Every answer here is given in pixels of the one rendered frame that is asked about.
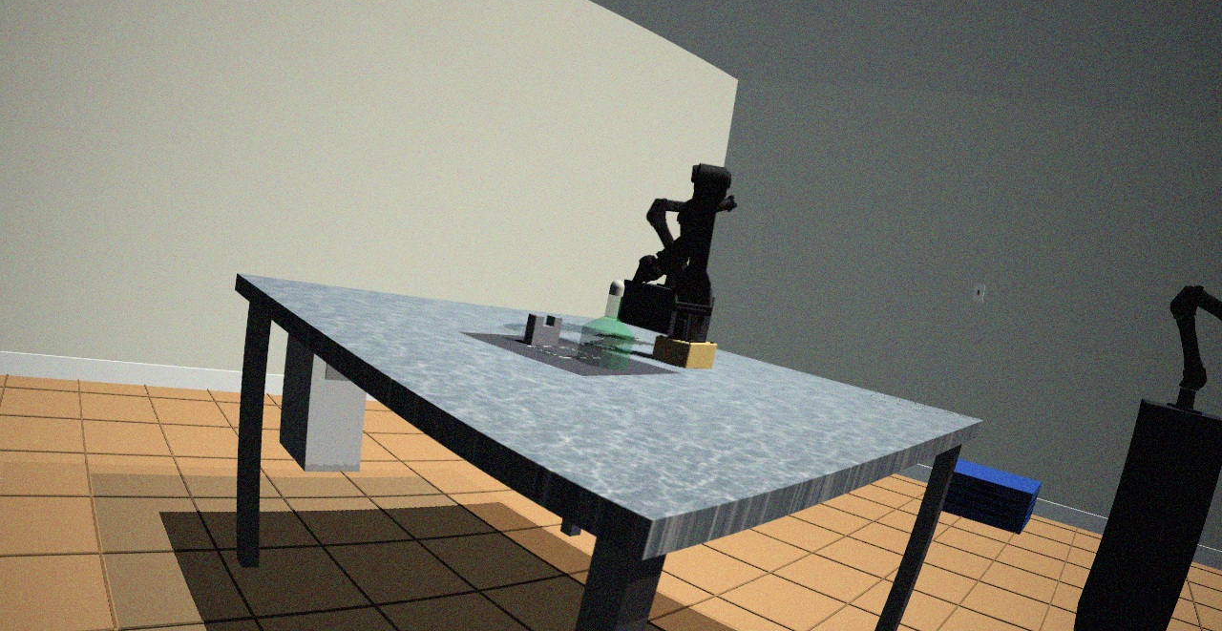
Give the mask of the green glass bottle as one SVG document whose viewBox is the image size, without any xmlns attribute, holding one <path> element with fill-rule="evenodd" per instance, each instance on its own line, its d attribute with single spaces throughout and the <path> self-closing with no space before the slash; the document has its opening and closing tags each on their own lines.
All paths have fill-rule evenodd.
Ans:
<svg viewBox="0 0 1222 631">
<path fill-rule="evenodd" d="M 605 316 L 583 324 L 576 360 L 598 368 L 628 371 L 635 335 L 620 320 L 624 284 L 610 284 Z"/>
</svg>

